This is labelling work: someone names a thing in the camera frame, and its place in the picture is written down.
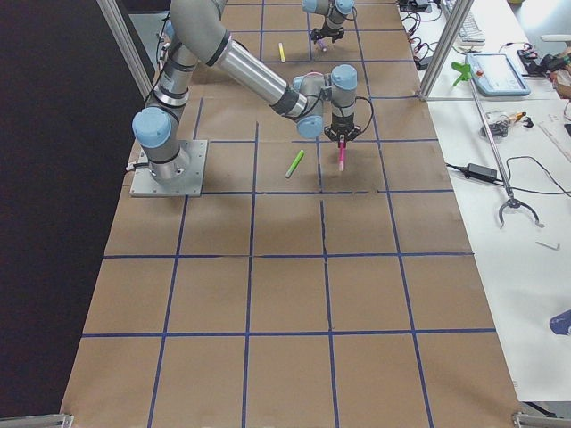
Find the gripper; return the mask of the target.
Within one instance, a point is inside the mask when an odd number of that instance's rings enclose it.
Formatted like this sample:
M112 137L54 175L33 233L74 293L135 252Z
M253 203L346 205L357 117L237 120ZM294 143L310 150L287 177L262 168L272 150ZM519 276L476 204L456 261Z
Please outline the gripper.
M342 39L344 36L344 27L339 29L331 29L328 26L323 26L321 29L313 29L310 33L310 39L313 43L317 43L319 40L330 38L334 43L338 39Z
M353 116L333 116L331 124L324 127L324 134L330 141L350 142L361 134L361 128L354 124Z

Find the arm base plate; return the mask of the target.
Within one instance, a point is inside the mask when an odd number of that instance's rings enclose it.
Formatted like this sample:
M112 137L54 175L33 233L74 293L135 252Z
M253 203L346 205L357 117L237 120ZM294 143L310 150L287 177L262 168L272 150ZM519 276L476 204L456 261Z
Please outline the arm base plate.
M177 140L178 156L164 164L152 163L142 149L130 187L133 197L200 197L207 159L207 140Z

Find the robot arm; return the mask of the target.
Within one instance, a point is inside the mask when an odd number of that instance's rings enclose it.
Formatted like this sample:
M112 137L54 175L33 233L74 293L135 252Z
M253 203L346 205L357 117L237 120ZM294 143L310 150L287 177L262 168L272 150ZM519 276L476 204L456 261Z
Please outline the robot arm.
M353 0L302 0L302 10L321 15L324 23L320 29L313 29L310 39L314 44L326 38L334 43L344 37L344 22L353 13Z
M197 64L216 67L292 120L307 139L326 135L344 149L361 134L354 123L357 71L350 64L329 73L309 72L287 83L234 40L221 22L223 1L173 1L170 46L159 77L132 121L147 157L150 177L166 184L186 174L191 162L176 138Z

